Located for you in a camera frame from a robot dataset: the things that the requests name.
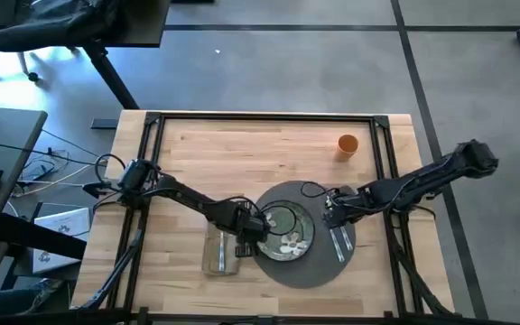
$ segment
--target round gray mat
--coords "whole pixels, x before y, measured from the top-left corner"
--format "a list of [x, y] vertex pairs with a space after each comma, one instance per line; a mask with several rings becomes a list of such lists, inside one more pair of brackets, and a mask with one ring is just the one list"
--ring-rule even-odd
[[[260, 209], [267, 203], [275, 200], [289, 200], [302, 205], [311, 215], [314, 221], [314, 239], [310, 249], [300, 258], [293, 261], [274, 261], [263, 253], [255, 256], [260, 268], [276, 282], [292, 288], [306, 289], [323, 285], [337, 277], [350, 262], [354, 250], [347, 249], [340, 229], [334, 233], [339, 243], [340, 250], [344, 255], [344, 262], [340, 262], [336, 249], [330, 238], [329, 229], [322, 222], [324, 202], [326, 195], [318, 198], [307, 198], [300, 192], [304, 181], [287, 181], [278, 184], [268, 190], [256, 203]], [[321, 192], [318, 187], [307, 184], [304, 192], [317, 194]], [[348, 241], [352, 247], [356, 247], [356, 233], [352, 224], [345, 226]]]

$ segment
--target floor stripe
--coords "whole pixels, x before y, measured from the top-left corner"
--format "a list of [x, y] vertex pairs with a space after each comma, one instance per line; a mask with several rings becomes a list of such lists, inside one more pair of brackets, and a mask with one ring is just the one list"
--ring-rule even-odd
[[[405, 26], [407, 32], [516, 32], [520, 26]], [[258, 31], [258, 32], [398, 32], [397, 25], [349, 24], [167, 24], [165, 31]]]
[[520, 26], [405, 26], [407, 32], [516, 32]]
[[[414, 94], [421, 112], [422, 125], [424, 126], [424, 130], [429, 141], [432, 159], [436, 161], [442, 157], [441, 146], [439, 145], [439, 140], [431, 117], [431, 111], [429, 110], [429, 105], [426, 100], [421, 77], [414, 60], [411, 42], [408, 38], [406, 28], [404, 27], [403, 13], [401, 12], [401, 7], [398, 0], [391, 0], [391, 5], [393, 6], [393, 10], [395, 12], [396, 24], [399, 26], [398, 33], [401, 38], [401, 44], [403, 45], [406, 65], [413, 83]], [[452, 235], [455, 239], [457, 250], [459, 251], [460, 265], [465, 275], [465, 281], [467, 282], [469, 289], [469, 297], [473, 306], [473, 311], [475, 312], [475, 317], [479, 319], [488, 319], [487, 307], [485, 305], [485, 300], [483, 299], [483, 293], [480, 290], [477, 272], [470, 255], [469, 243], [467, 242], [465, 231], [460, 220], [460, 214], [457, 208], [454, 194], [452, 192], [452, 188], [450, 186], [443, 188], [442, 196], [444, 198], [445, 207], [449, 214]]]
[[331, 24], [169, 24], [165, 31], [259, 31], [259, 32], [396, 32], [391, 25]]

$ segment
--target gray plate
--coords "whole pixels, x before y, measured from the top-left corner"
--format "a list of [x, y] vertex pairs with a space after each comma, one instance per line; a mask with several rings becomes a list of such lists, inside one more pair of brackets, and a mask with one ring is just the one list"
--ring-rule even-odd
[[276, 261], [293, 261], [306, 254], [314, 239], [314, 222], [310, 213], [292, 201], [269, 204], [263, 209], [266, 208], [270, 208], [265, 215], [272, 225], [270, 231], [273, 234], [268, 235], [265, 243], [258, 243], [260, 251]]
[[[257, 205], [262, 208], [266, 203], [275, 200], [289, 200], [303, 207], [310, 215], [314, 225], [314, 237], [309, 249], [304, 252], [302, 258], [298, 257], [290, 261], [277, 261], [266, 254], [258, 254], [255, 260], [260, 268], [276, 282], [290, 286], [292, 288], [312, 288], [323, 285], [337, 277], [346, 265], [350, 262], [354, 251], [349, 251], [344, 243], [344, 239], [339, 229], [334, 232], [339, 242], [340, 250], [344, 255], [344, 262], [339, 262], [334, 244], [330, 239], [330, 232], [322, 222], [324, 203], [326, 196], [310, 199], [300, 193], [300, 188], [304, 181], [287, 181], [278, 184], [268, 190]], [[313, 185], [304, 187], [307, 193], [318, 193], [319, 190]], [[353, 225], [346, 225], [348, 241], [356, 247], [356, 233]]]

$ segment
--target desk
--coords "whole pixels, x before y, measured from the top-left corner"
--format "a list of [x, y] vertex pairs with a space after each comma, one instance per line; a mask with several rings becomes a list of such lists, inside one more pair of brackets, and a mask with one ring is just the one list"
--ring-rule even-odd
[[[97, 42], [77, 45], [83, 47], [91, 63], [122, 104], [123, 109], [140, 109], [140, 107], [107, 59], [106, 47], [159, 48], [169, 8], [170, 0], [124, 1], [119, 22], [121, 28], [116, 28], [114, 33]], [[116, 126], [116, 120], [94, 119], [91, 128], [113, 129]]]
[[[159, 165], [213, 199], [246, 195], [257, 200], [270, 187], [288, 180], [357, 186], [377, 177], [367, 125], [244, 120], [246, 113], [240, 115], [241, 120], [169, 118], [173, 112], [163, 113], [166, 117]], [[137, 156], [145, 118], [144, 111], [122, 112], [113, 154], [124, 161]], [[388, 121], [398, 171], [404, 174], [421, 167], [410, 116], [390, 115]], [[336, 140], [343, 134], [355, 135], [360, 147], [349, 162], [338, 164], [331, 157]], [[146, 152], [151, 151], [148, 144]], [[384, 154], [382, 161], [388, 164]], [[108, 177], [117, 178], [121, 172], [121, 166], [109, 163]], [[118, 246], [116, 234], [121, 231], [124, 214], [124, 208], [115, 205], [97, 212], [73, 305], [89, 299], [112, 270]], [[242, 260], [238, 275], [207, 278], [200, 270], [206, 219], [171, 200], [154, 198], [147, 222], [135, 287], [135, 311], [148, 307], [150, 313], [160, 314], [335, 317], [382, 317], [384, 311], [396, 312], [382, 216], [365, 218], [355, 225], [357, 247], [346, 269], [333, 281], [312, 289], [292, 289], [276, 283], [252, 258]], [[424, 211], [412, 212], [409, 228], [420, 275], [442, 304], [452, 310], [432, 216]], [[120, 283], [117, 306], [123, 305], [128, 275], [124, 274]], [[411, 310], [410, 286], [408, 281], [403, 284], [406, 307]]]
[[50, 252], [81, 257], [85, 242], [65, 236], [49, 229], [37, 227], [20, 218], [2, 215], [5, 203], [17, 182], [29, 151], [35, 146], [47, 114], [42, 111], [0, 108], [0, 144], [11, 145], [22, 150], [0, 147], [0, 263], [12, 243], [46, 249]]

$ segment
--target floor tile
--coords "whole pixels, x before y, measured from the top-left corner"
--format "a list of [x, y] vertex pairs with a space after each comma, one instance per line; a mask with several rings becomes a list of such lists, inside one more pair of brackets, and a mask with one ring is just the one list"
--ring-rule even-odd
[[400, 0], [407, 25], [520, 25], [520, 0]]
[[[159, 51], [112, 51], [141, 107], [408, 112], [396, 32], [167, 32]], [[146, 60], [149, 65], [119, 62]]]
[[167, 24], [395, 24], [389, 0], [217, 0], [172, 5]]
[[453, 189], [489, 315], [520, 322], [520, 47], [511, 32], [410, 38], [442, 150], [476, 138], [500, 159]]

